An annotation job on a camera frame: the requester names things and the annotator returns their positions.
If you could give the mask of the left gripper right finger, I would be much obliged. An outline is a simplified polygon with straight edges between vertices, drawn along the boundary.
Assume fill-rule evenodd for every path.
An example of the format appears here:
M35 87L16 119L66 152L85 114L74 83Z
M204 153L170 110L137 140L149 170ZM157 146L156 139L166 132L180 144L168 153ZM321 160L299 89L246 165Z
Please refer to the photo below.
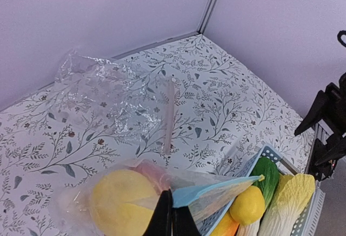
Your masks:
M201 236L188 206L172 209L173 236Z

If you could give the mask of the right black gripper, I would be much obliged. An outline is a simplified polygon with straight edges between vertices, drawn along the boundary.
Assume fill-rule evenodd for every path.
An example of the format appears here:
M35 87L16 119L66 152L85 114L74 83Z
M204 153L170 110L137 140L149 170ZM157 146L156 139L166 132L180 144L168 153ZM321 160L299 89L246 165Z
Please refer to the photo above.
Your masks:
M324 145L320 139L314 143L313 157L309 172L317 181L332 176L338 160L345 156L345 75L339 79L339 85L330 83L325 91L320 90L306 117L295 129L298 136L323 120L332 130Z

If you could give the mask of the blue zipper clear bag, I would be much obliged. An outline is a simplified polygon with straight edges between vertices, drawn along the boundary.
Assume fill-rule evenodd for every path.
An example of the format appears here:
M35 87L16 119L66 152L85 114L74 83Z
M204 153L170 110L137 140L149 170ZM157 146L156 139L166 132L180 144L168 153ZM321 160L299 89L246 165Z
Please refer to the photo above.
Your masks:
M49 212L70 235L199 235L198 224L263 174L228 178L128 160L55 191Z

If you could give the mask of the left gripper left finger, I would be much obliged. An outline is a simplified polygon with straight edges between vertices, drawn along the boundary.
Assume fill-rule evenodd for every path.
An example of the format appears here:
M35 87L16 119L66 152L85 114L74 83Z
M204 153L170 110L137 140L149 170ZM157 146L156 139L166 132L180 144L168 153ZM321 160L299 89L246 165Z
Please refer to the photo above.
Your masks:
M172 205L171 190L163 191L143 236L171 236Z

